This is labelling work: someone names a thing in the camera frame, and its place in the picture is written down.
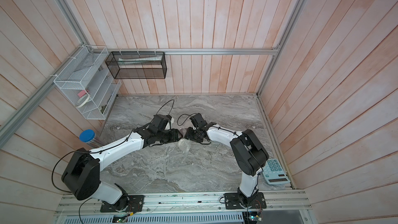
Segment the clear bubble wrap sheet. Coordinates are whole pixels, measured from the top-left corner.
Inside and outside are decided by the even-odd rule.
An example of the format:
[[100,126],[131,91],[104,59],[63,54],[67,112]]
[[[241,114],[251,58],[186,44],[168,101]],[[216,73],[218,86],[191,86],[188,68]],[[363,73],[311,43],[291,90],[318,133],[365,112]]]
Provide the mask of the clear bubble wrap sheet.
[[193,153],[194,149],[197,148],[198,143],[194,142],[192,140],[188,140],[184,137],[182,137],[178,142],[177,142],[177,147],[179,148],[180,151],[182,151],[184,154],[189,154]]

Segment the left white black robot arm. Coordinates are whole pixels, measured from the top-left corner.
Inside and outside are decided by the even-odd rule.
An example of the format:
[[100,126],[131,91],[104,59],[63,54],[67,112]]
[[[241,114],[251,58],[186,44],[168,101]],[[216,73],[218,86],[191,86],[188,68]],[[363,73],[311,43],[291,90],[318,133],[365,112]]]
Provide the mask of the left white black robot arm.
[[97,199],[122,212],[129,205],[129,195],[117,184],[102,182],[100,173],[113,162],[146,147],[178,142],[182,134],[172,129],[170,115],[154,115],[151,122],[137,127],[125,138],[108,145],[73,152],[62,177],[62,182],[79,201]]

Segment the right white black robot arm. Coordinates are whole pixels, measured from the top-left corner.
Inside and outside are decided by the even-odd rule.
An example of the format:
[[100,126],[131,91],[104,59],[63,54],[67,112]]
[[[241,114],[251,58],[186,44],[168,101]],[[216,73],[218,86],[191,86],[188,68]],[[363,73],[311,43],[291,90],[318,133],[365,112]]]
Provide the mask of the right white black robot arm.
[[250,130],[233,131],[214,122],[207,122],[200,113],[190,115],[192,127],[187,129],[185,139],[203,143],[204,140],[218,142],[230,147],[236,163],[242,171],[241,183],[237,189],[237,199],[244,208],[254,203],[258,193],[260,175],[269,159],[269,154]]

